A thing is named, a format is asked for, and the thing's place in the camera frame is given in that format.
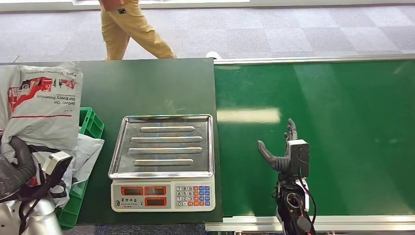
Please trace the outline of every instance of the green plastic crate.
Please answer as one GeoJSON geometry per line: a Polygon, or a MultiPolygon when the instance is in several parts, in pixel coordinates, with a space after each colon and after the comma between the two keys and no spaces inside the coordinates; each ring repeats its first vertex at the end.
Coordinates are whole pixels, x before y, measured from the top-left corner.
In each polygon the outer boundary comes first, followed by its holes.
{"type": "MultiPolygon", "coordinates": [[[[79,112],[79,133],[99,139],[104,131],[104,124],[90,107],[81,108],[79,112]]],[[[73,185],[69,191],[69,201],[64,208],[55,211],[63,230],[75,227],[84,200],[88,180],[73,185]]]]}

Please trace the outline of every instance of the robotic arm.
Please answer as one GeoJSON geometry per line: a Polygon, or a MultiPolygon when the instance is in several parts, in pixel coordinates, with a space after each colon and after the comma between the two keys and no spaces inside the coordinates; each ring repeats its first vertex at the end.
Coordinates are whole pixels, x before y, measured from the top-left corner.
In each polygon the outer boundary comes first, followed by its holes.
{"type": "Polygon", "coordinates": [[[276,216],[282,224],[284,234],[316,235],[313,226],[316,206],[312,198],[314,216],[311,221],[308,215],[308,197],[306,197],[310,192],[304,180],[308,177],[309,144],[304,140],[298,140],[296,125],[291,119],[288,119],[288,123],[288,133],[284,133],[284,156],[272,155],[262,141],[258,141],[258,150],[270,167],[279,172],[275,187],[276,216]]]}
{"type": "Polygon", "coordinates": [[[62,235],[49,190],[60,182],[72,157],[64,152],[50,155],[42,169],[45,182],[28,187],[26,183],[36,175],[32,154],[17,137],[12,137],[10,145],[18,164],[0,156],[0,234],[62,235]]]}

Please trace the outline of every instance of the black cable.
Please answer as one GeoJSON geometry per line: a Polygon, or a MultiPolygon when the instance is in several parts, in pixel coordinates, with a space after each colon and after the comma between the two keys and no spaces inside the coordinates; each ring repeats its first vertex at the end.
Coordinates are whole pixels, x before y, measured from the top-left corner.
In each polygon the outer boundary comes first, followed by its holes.
{"type": "Polygon", "coordinates": [[[304,207],[302,206],[301,199],[297,198],[296,196],[293,196],[293,200],[294,200],[295,202],[297,202],[297,205],[299,206],[299,209],[300,209],[300,214],[301,214],[302,216],[304,216],[304,215],[303,215],[303,212],[304,212],[304,207]]]}
{"type": "Polygon", "coordinates": [[[33,210],[35,209],[36,205],[39,203],[40,199],[41,198],[36,199],[36,201],[30,207],[29,211],[24,216],[23,216],[24,203],[22,202],[22,204],[20,205],[20,208],[19,208],[19,217],[20,217],[21,221],[20,221],[20,226],[19,226],[19,235],[22,235],[23,232],[26,230],[26,220],[29,217],[29,215],[33,212],[33,210]]]}
{"type": "Polygon", "coordinates": [[[313,212],[313,221],[311,223],[314,224],[314,221],[316,221],[316,217],[317,217],[317,204],[316,204],[316,201],[314,200],[313,195],[311,195],[310,191],[305,187],[304,183],[302,182],[301,167],[299,167],[299,181],[304,191],[311,197],[311,201],[313,201],[314,212],[313,212]]]}

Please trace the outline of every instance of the person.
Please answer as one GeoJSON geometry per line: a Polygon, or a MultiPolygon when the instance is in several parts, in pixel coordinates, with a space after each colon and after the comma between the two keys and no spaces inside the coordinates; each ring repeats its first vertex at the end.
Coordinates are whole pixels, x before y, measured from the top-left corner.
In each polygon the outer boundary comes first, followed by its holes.
{"type": "Polygon", "coordinates": [[[141,13],[138,0],[99,0],[102,36],[107,48],[107,60],[121,60],[130,37],[159,59],[176,58],[154,28],[141,13]]]}

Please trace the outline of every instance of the scale display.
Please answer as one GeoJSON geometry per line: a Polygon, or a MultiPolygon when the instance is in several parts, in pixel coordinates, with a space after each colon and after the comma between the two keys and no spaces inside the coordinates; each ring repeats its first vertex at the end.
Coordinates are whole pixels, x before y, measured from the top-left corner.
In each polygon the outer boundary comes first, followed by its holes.
{"type": "Polygon", "coordinates": [[[215,208],[210,115],[128,116],[109,170],[115,212],[215,208]]]}

